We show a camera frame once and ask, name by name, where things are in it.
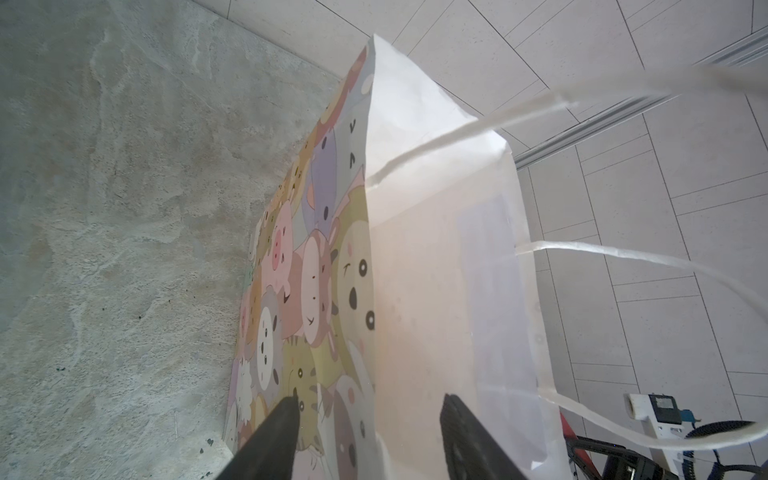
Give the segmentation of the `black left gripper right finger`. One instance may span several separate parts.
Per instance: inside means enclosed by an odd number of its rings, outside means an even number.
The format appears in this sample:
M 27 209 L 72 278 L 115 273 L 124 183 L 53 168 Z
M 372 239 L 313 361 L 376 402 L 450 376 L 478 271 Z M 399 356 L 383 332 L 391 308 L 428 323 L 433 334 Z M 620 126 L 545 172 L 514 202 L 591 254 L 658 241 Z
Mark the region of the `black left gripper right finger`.
M 450 480 L 526 480 L 491 434 L 455 394 L 446 394 L 439 417 Z

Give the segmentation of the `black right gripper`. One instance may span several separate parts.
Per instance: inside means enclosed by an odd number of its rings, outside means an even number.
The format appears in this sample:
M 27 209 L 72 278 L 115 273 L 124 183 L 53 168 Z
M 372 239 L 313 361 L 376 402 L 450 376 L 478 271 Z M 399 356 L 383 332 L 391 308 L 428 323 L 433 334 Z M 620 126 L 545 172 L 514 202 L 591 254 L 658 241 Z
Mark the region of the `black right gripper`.
M 593 480 L 669 480 L 678 476 L 664 469 L 652 459 L 624 446 L 583 436 L 567 437 L 569 460 L 585 476 Z M 598 470 L 590 453 L 605 457 L 602 470 Z

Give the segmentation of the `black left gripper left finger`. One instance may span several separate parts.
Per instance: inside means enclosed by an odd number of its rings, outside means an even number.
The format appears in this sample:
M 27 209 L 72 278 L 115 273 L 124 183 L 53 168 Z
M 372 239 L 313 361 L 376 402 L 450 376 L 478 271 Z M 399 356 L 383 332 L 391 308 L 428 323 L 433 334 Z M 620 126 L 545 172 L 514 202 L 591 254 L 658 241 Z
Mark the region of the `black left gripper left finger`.
M 299 430 L 298 398 L 285 397 L 216 480 L 291 479 Z

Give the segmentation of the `white cartoon animal paper bag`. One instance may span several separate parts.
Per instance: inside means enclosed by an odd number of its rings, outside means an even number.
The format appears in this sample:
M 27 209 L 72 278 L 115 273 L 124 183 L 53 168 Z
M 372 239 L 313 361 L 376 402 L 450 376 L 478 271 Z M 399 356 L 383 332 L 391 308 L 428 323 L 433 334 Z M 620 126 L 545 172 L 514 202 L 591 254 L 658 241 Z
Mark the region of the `white cartoon animal paper bag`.
M 499 129 L 599 98 L 733 91 L 764 77 L 697 65 L 603 77 L 476 118 L 381 37 L 361 51 L 252 238 L 227 401 L 234 455 L 299 401 L 292 478 L 446 478 L 457 395 L 524 475 L 566 467 L 570 411 L 631 443 L 715 450 L 765 422 L 654 439 L 554 385 L 517 168 Z

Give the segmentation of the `red steel kitchen tongs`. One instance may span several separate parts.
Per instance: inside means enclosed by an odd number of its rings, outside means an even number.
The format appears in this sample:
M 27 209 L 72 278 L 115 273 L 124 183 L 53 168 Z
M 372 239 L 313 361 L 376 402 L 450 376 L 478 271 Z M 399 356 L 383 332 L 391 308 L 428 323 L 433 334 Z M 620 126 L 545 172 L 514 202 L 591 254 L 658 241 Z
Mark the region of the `red steel kitchen tongs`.
M 565 439 L 565 442 L 567 444 L 570 444 L 572 441 L 575 441 L 578 439 L 578 435 L 572 429 L 572 427 L 568 423 L 563 413 L 560 414 L 560 418 L 561 418 L 561 424 L 562 424 L 563 437 Z

